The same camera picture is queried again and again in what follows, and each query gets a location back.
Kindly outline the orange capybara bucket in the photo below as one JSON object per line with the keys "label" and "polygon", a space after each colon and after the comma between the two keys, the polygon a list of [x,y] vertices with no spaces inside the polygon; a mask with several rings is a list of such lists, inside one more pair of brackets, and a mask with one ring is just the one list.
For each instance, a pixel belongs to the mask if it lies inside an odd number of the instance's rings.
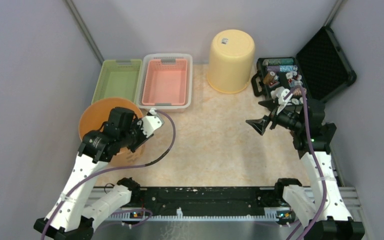
{"label": "orange capybara bucket", "polygon": [[[78,134],[80,139],[92,130],[98,130],[103,122],[107,121],[110,111],[115,107],[122,107],[134,111],[142,118],[142,111],[130,100],[121,97],[109,97],[92,103],[81,115],[78,124]],[[145,151],[145,145],[140,146],[135,152],[127,148],[122,148],[119,153],[111,159],[109,163],[112,167],[132,166],[137,163]]]}

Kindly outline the yellow capybara bucket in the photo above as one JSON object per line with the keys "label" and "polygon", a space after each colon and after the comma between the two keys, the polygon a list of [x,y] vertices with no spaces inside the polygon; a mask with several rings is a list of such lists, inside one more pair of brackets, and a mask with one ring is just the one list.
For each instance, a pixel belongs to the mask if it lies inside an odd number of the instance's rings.
{"label": "yellow capybara bucket", "polygon": [[239,29],[219,32],[211,41],[207,81],[218,92],[236,94],[248,87],[255,59],[253,38]]}

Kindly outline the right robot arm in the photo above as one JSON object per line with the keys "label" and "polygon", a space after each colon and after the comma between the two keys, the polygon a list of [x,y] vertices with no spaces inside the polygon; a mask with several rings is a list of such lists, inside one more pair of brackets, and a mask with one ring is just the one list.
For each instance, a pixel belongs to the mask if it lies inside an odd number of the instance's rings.
{"label": "right robot arm", "polygon": [[361,240],[364,224],[354,220],[338,187],[332,166],[330,143],[337,130],[334,123],[324,123],[325,104],[306,98],[299,112],[284,109],[278,100],[263,100],[259,105],[270,113],[260,119],[249,119],[260,135],[266,128],[281,126],[290,130],[293,146],[310,180],[313,200],[303,186],[293,179],[273,192],[279,206],[289,205],[303,227],[299,240]]}

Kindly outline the pink plastic basket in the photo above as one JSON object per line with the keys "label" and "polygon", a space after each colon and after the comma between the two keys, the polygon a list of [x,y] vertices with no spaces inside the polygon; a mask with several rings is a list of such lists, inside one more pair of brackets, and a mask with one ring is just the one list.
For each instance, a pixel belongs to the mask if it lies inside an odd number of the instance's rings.
{"label": "pink plastic basket", "polygon": [[148,62],[140,103],[144,106],[182,106],[186,103],[188,60],[152,59]]}

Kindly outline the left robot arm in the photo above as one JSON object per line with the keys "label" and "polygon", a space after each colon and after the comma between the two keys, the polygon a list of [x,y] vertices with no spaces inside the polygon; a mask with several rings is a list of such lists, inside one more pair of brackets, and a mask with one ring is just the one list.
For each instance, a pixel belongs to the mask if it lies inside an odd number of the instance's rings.
{"label": "left robot arm", "polygon": [[85,134],[78,148],[69,179],[52,210],[35,221],[33,228],[45,237],[54,240],[90,240],[98,227],[115,210],[123,205],[134,207],[140,202],[137,183],[117,186],[108,195],[91,206],[86,203],[97,177],[110,171],[107,165],[113,156],[126,148],[135,152],[154,131],[163,125],[163,120],[152,108],[146,116],[138,117],[128,108],[115,107],[100,128]]}

